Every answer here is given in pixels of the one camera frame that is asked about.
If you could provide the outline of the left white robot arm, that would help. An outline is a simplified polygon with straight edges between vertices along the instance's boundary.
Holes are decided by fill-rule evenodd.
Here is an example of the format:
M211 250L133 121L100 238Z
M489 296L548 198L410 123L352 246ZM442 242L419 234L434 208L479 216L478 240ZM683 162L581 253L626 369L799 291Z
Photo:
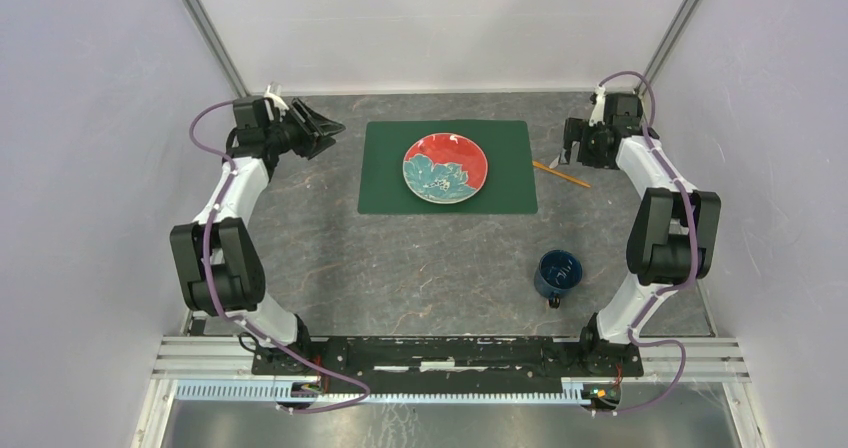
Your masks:
M335 143L343 124L313 110L299 98L252 95L216 103L209 114L229 108L235 121L223 149L190 141L218 157L221 176L193 221L171 229L169 242L181 295L187 308L238 326L243 349L290 375L306 373L314 362L311 337L302 319L267 293L266 276L248 231L259 195L267 188L282 155L311 160Z

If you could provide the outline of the silver metal fork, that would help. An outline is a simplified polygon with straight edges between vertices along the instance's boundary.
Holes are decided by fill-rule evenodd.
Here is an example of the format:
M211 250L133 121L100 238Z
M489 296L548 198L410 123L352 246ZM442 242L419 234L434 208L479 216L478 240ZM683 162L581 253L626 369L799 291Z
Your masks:
M551 169L555 169L562 164L562 161L563 157L561 154L559 154L548 164L548 167Z

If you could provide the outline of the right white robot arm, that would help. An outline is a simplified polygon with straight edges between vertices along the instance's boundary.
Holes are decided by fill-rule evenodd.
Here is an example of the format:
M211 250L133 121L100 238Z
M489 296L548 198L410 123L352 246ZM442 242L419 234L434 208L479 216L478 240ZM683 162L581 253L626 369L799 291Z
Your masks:
M591 376L635 376L642 372L635 339L645 322L710 270L721 200L671 164L659 135L641 125L644 107L637 94L598 86L590 102L588 118L566 119L559 164L620 170L641 201L626 245L628 274L582 329L577 361Z

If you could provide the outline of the green rectangular placemat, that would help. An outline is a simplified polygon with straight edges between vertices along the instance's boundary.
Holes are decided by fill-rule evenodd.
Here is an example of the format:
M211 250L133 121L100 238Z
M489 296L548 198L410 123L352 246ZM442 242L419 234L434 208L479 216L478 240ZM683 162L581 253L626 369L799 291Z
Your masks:
M482 149L488 172L480 191L456 204L425 201L403 178L406 152L435 133L462 135ZM361 214L535 214L538 211L527 123L518 120L372 121L366 125L358 201Z

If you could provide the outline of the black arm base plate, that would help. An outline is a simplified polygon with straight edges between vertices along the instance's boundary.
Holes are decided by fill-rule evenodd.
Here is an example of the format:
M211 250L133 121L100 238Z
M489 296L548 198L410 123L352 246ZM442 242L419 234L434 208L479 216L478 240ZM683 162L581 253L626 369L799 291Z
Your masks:
M298 359L241 339L254 375L306 375L327 395L554 394L564 378L644 375L632 344L541 336L312 339Z

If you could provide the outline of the red teal floral plate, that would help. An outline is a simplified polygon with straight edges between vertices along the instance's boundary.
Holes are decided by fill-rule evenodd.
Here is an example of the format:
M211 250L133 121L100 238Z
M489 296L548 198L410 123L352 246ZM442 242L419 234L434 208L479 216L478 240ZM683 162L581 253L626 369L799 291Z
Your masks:
M407 188L419 199L438 205L459 204L474 197L488 172L488 158L475 141L447 132L414 142L402 163Z

